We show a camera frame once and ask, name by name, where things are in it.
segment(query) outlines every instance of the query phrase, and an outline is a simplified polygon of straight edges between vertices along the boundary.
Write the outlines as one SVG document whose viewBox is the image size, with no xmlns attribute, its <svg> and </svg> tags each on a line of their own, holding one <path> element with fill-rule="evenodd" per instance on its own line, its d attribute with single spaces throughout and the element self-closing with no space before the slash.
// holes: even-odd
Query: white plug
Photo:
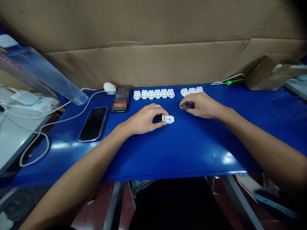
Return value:
<svg viewBox="0 0 307 230">
<path fill-rule="evenodd" d="M 174 90 L 173 90 L 173 89 L 168 89 L 168 90 L 167 90 L 167 96 L 168 96 L 169 98 L 174 98 L 174 97 L 175 97 Z"/>
<path fill-rule="evenodd" d="M 164 99 L 167 98 L 167 90 L 166 89 L 161 90 L 161 97 L 164 98 Z"/>
<path fill-rule="evenodd" d="M 116 92 L 116 86 L 109 82 L 103 84 L 103 89 L 107 92 L 107 94 L 115 94 Z"/>
<path fill-rule="evenodd" d="M 139 90 L 134 91 L 133 98 L 138 101 L 141 98 L 141 92 Z"/>
<path fill-rule="evenodd" d="M 200 92 L 203 92 L 203 89 L 202 89 L 202 86 L 200 87 L 196 87 L 196 93 L 200 93 Z"/>
<path fill-rule="evenodd" d="M 154 90 L 154 97 L 157 98 L 157 99 L 160 99 L 161 91 L 159 89 Z"/>
<path fill-rule="evenodd" d="M 154 99 L 154 91 L 153 91 L 153 90 L 149 90 L 149 91 L 148 91 L 147 97 L 148 97 L 150 100 Z"/>
<path fill-rule="evenodd" d="M 182 95 L 183 97 L 185 97 L 185 96 L 187 96 L 188 94 L 190 94 L 190 93 L 188 92 L 188 89 L 187 89 L 187 88 L 181 89 L 181 90 L 180 90 L 180 93 L 181 93 L 181 95 Z"/>
<path fill-rule="evenodd" d="M 188 92 L 189 93 L 196 93 L 195 88 L 189 88 Z"/>
<path fill-rule="evenodd" d="M 175 121 L 175 118 L 173 116 L 162 115 L 162 121 L 165 121 L 166 123 L 171 124 Z"/>
<path fill-rule="evenodd" d="M 147 90 L 142 90 L 141 98 L 145 100 L 145 99 L 147 99 L 147 97 L 148 97 L 148 92 L 147 92 Z"/>
</svg>

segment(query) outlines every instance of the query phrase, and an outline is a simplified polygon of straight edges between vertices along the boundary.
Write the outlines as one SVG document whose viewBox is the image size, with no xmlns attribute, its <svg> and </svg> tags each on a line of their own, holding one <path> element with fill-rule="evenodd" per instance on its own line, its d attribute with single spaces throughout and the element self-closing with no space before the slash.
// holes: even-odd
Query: cardboard backdrop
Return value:
<svg viewBox="0 0 307 230">
<path fill-rule="evenodd" d="M 307 37 L 286 0 L 0 0 L 0 23 L 77 86 L 95 89 L 248 74 L 264 55 L 298 59 Z M 29 89 L 9 73 L 0 71 L 1 83 Z"/>
</svg>

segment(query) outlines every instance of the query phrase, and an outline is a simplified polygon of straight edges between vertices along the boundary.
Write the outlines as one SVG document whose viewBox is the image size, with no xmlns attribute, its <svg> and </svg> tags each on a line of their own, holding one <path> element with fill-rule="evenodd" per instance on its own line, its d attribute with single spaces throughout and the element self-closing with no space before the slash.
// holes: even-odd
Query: black smartphone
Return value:
<svg viewBox="0 0 307 230">
<path fill-rule="evenodd" d="M 107 107 L 92 108 L 88 115 L 78 141 L 92 142 L 101 137 L 102 129 L 106 121 Z"/>
<path fill-rule="evenodd" d="M 116 86 L 116 94 L 112 102 L 111 113 L 128 111 L 132 88 L 133 86 Z"/>
</svg>

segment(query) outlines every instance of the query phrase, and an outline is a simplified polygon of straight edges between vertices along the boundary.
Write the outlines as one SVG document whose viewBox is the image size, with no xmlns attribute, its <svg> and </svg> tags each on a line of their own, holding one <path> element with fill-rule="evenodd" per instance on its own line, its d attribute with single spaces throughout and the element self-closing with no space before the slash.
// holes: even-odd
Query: right hand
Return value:
<svg viewBox="0 0 307 230">
<path fill-rule="evenodd" d="M 194 103 L 195 109 L 189 108 L 186 111 L 201 118 L 218 118 L 227 108 L 204 92 L 188 94 L 179 106 L 185 106 L 187 102 Z"/>
</svg>

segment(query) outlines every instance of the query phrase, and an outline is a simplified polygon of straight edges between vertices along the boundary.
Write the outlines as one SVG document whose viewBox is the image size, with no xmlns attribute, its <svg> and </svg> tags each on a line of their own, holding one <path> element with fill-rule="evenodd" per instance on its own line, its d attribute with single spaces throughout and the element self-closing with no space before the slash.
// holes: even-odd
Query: blue table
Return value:
<svg viewBox="0 0 307 230">
<path fill-rule="evenodd" d="M 261 172 L 243 145 L 221 122 L 194 117 L 179 110 L 179 102 L 183 98 L 180 90 L 190 87 L 196 85 L 146 88 L 173 88 L 175 98 L 139 101 L 131 99 L 127 113 L 108 114 L 102 138 L 119 123 L 150 103 L 160 104 L 175 117 L 175 122 L 153 132 L 130 137 L 114 157 L 103 181 Z M 234 108 L 247 120 L 307 154 L 307 106 L 298 98 L 283 89 L 254 92 L 244 86 L 202 87 L 215 100 Z M 94 91 L 86 92 L 89 96 L 93 93 Z M 99 143 L 80 143 L 77 138 L 91 108 L 110 106 L 111 97 L 106 93 L 99 93 L 92 98 L 81 116 L 54 125 L 48 134 L 51 139 L 48 154 L 35 165 L 22 168 L 8 186 L 54 184 L 66 170 Z M 71 103 L 60 120 L 77 115 L 83 108 L 84 106 Z M 45 148 L 44 140 L 30 160 L 41 155 Z"/>
</svg>

